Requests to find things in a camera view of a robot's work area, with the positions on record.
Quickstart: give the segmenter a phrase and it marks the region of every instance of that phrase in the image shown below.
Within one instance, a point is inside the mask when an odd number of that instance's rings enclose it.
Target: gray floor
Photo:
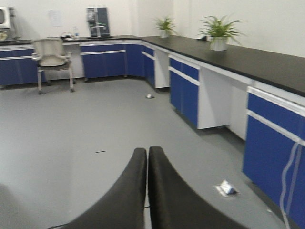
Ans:
[[[0,91],[1,229],[69,222],[111,187],[136,147],[149,146],[162,146],[186,182],[228,216],[253,229],[285,228],[241,172],[244,142],[226,128],[194,130],[168,92],[131,78],[78,80],[74,93],[68,81],[43,89]],[[217,193],[223,179],[240,195]]]

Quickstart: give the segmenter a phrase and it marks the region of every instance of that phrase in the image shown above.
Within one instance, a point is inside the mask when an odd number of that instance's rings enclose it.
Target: drawer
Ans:
[[[33,49],[15,50],[15,56],[31,56],[33,52]]]
[[[123,44],[108,44],[108,45],[88,45],[81,46],[81,52],[106,52],[124,50]]]
[[[144,46],[144,52],[150,54],[151,56],[154,56],[154,50],[146,46]]]
[[[182,72],[182,63],[180,61],[170,58],[170,66]]]
[[[248,110],[255,112],[263,118],[277,124],[289,132],[300,136],[302,117],[297,112],[262,98],[255,94],[249,93]]]
[[[197,69],[195,67],[183,63],[183,73],[192,77],[195,80],[199,79],[199,68]]]
[[[0,51],[0,58],[4,57],[14,57],[15,56],[15,51]]]

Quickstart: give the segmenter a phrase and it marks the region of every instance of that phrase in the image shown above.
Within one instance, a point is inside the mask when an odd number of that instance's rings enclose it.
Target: bottle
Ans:
[[[74,33],[74,38],[75,38],[76,40],[78,40],[78,39],[80,38],[80,34],[78,33],[78,28],[77,28],[77,26],[74,26],[74,27],[73,27],[73,33]]]

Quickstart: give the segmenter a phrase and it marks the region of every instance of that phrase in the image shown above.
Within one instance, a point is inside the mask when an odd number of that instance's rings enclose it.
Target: blue cabinet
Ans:
[[[17,61],[15,59],[11,60],[0,60],[0,84],[10,85],[10,84],[20,84],[22,83],[21,75],[19,74]]]
[[[143,46],[126,44],[127,75],[144,76]]]
[[[125,75],[125,50],[104,54],[107,76]]]
[[[33,49],[17,50],[16,56],[18,69],[22,78],[22,83],[37,83],[37,63],[31,59]]]
[[[154,50],[144,46],[143,47],[143,58],[144,58],[144,76],[145,79],[155,87],[155,69],[154,69]]]
[[[126,74],[123,44],[83,44],[81,56],[86,78]]]
[[[198,126],[199,69],[170,58],[171,104]]]
[[[170,81],[171,81],[171,94],[170,100],[171,104],[180,112],[182,112],[183,107],[183,93],[182,93],[182,77],[177,73],[170,71]]]
[[[30,47],[0,50],[0,84],[36,83],[37,66],[31,59],[33,52]]]
[[[249,87],[248,127],[243,172],[274,203],[280,205],[282,172],[286,174],[284,207],[301,228],[305,228],[305,108]],[[294,151],[296,144],[302,151]]]

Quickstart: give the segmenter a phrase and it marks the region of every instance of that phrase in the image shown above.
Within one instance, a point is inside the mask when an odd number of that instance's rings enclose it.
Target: microwave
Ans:
[[[0,29],[11,28],[11,7],[0,6]]]
[[[20,28],[13,7],[0,6],[0,42],[20,38]]]

